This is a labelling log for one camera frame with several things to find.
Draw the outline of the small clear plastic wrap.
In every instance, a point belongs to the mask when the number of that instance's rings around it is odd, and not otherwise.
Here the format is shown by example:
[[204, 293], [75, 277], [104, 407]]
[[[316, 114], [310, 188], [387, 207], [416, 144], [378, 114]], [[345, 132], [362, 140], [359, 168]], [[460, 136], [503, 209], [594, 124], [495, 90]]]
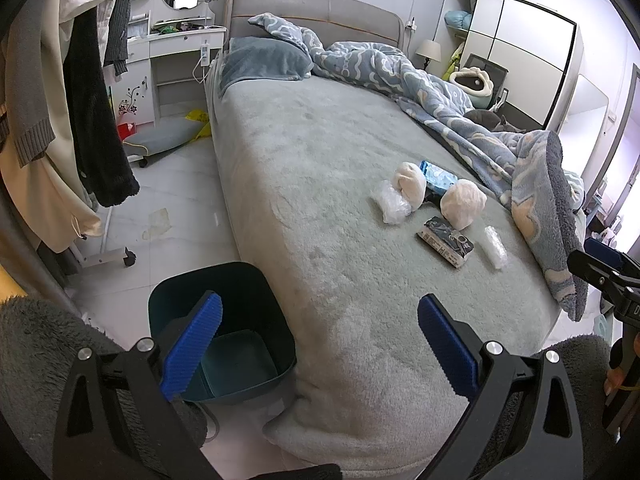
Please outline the small clear plastic wrap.
[[508, 253], [501, 238], [493, 226], [486, 226], [482, 241], [484, 251], [496, 270], [503, 269], [508, 263]]

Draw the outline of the black printed box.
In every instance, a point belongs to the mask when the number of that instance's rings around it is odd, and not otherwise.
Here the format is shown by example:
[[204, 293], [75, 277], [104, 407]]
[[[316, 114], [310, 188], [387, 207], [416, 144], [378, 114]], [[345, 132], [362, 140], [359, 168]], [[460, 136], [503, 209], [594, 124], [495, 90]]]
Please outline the black printed box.
[[456, 269], [464, 266], [474, 250], [472, 240], [437, 216], [421, 226], [418, 237]]

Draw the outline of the white paper ball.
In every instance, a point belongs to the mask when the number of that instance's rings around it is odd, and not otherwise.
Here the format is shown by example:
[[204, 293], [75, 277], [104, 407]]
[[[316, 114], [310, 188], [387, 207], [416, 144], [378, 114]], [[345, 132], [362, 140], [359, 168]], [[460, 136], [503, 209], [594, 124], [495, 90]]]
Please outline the white paper ball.
[[461, 231], [482, 213], [486, 200], [486, 194], [474, 182], [460, 179], [442, 196], [440, 212], [456, 230]]
[[413, 162], [402, 162], [394, 172], [392, 185], [409, 203], [413, 211], [422, 206], [426, 192], [426, 179], [419, 166]]

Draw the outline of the blue tissue packet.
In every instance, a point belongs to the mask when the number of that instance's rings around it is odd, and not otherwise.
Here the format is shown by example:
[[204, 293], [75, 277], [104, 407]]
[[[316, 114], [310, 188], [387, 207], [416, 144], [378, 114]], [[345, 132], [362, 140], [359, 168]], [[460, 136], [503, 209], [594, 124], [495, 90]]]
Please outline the blue tissue packet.
[[424, 174], [426, 188], [439, 196], [443, 196], [459, 180], [455, 174], [427, 160], [422, 160], [419, 168]]

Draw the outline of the clear bubble wrap piece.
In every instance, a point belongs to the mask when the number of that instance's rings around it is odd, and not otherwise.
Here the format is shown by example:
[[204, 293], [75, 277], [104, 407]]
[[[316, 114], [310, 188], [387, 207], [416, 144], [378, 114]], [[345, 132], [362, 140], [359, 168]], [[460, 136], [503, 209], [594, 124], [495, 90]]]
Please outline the clear bubble wrap piece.
[[382, 220], [388, 226], [399, 226], [412, 213], [411, 205], [389, 180], [381, 181], [371, 194], [378, 205]]

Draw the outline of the dark green trash bin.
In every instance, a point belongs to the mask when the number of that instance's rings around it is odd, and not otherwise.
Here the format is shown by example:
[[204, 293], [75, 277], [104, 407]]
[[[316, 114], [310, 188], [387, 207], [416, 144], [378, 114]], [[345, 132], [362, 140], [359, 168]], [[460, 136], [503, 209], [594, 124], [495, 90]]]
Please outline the dark green trash bin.
[[265, 275], [232, 261], [166, 278], [149, 298], [153, 336], [186, 315], [206, 292], [221, 299], [222, 318], [182, 397], [233, 404], [277, 387], [296, 364], [295, 340]]

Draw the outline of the blue patterned fleece blanket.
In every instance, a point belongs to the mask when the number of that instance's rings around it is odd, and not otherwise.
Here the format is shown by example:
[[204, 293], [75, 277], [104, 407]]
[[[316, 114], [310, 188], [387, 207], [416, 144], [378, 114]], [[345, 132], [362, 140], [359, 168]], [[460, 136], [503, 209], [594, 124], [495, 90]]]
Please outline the blue patterned fleece blanket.
[[377, 91], [461, 160], [510, 210], [541, 267], [552, 297], [568, 317], [584, 315], [587, 283], [570, 273], [567, 259], [582, 247], [576, 233], [572, 186], [562, 168], [562, 145], [551, 130], [492, 132], [466, 114], [470, 98], [457, 86], [415, 68], [401, 50], [378, 42], [337, 41], [271, 13], [250, 24], [302, 50], [315, 75]]

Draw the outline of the dark cat on bed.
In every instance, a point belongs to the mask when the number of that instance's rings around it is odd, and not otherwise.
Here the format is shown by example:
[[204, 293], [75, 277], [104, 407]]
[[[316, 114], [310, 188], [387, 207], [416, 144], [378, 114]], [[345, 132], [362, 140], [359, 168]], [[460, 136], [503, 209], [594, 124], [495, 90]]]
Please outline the dark cat on bed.
[[492, 132], [522, 132], [521, 129], [507, 122], [506, 118], [491, 110], [470, 110], [464, 114], [464, 117]]

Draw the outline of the white clothes rack base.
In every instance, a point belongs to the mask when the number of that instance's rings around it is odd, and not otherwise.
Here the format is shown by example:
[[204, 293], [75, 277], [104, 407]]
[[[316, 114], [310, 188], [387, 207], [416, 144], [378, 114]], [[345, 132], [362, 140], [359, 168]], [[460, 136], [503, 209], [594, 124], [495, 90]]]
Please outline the white clothes rack base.
[[85, 255], [78, 246], [73, 243], [70, 245], [70, 252], [80, 265], [82, 270], [96, 268], [97, 266], [103, 266], [107, 263], [120, 261], [125, 268], [131, 268], [137, 262], [137, 255], [133, 250], [130, 250], [127, 246], [122, 246], [116, 249], [107, 250], [108, 233], [112, 224], [114, 207], [108, 207], [106, 217], [103, 222], [103, 232], [101, 236], [100, 250], [92, 255]]

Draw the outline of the black hanging garment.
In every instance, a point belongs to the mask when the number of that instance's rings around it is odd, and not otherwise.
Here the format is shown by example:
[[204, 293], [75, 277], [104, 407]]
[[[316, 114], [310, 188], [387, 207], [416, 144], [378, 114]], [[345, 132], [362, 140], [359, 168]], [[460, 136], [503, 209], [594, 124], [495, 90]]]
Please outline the black hanging garment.
[[63, 62], [70, 128], [81, 183], [103, 207], [139, 192], [108, 100], [100, 59], [96, 9], [74, 18]]

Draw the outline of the cream hanging coat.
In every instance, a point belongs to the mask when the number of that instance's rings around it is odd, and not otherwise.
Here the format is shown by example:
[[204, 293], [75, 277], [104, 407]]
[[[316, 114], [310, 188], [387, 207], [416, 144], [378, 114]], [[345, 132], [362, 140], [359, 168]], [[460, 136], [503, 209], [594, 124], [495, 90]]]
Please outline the cream hanging coat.
[[27, 0], [38, 2], [41, 15], [41, 62], [44, 92], [54, 140], [47, 151], [20, 167], [6, 120], [6, 36], [1, 43], [1, 177], [18, 213], [54, 252], [64, 252], [75, 240], [102, 232], [100, 217], [91, 208], [80, 182], [70, 114], [66, 101], [63, 58], [68, 50], [74, 18], [104, 0]]

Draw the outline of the bedside table lamp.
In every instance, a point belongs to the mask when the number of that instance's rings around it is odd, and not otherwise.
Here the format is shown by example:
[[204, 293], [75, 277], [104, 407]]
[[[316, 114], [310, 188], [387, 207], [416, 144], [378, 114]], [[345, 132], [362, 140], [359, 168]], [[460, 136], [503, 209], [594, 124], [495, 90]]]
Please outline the bedside table lamp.
[[439, 63], [442, 60], [442, 46], [435, 40], [425, 39], [416, 49], [416, 55], [423, 58], [423, 69], [427, 70], [433, 62]]

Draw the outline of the grey upholstered headboard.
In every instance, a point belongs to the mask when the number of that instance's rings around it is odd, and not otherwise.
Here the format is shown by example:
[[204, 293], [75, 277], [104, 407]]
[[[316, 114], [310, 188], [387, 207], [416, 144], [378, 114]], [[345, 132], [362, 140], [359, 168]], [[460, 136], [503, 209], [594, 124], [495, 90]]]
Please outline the grey upholstered headboard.
[[265, 12], [312, 29], [326, 47], [335, 41], [373, 41], [404, 47], [402, 19], [359, 0], [224, 0], [222, 24], [227, 36], [265, 37], [262, 28], [248, 22]]

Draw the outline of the white power strip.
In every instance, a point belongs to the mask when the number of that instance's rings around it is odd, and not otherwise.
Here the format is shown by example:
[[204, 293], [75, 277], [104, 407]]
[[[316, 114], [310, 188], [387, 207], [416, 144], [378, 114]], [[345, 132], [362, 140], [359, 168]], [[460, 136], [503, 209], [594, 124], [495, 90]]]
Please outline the white power strip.
[[207, 66], [209, 64], [209, 46], [208, 44], [206, 44], [206, 42], [203, 42], [201, 44], [201, 58], [200, 58], [200, 64], [201, 66]]

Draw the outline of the grey blue pillow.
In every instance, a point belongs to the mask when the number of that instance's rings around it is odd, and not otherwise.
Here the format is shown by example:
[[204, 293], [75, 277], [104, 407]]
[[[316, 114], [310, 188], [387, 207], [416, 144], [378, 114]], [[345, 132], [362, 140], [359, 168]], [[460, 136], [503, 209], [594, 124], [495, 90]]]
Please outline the grey blue pillow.
[[221, 93], [246, 80], [299, 81], [310, 76], [314, 63], [294, 44], [266, 37], [235, 37], [218, 68]]

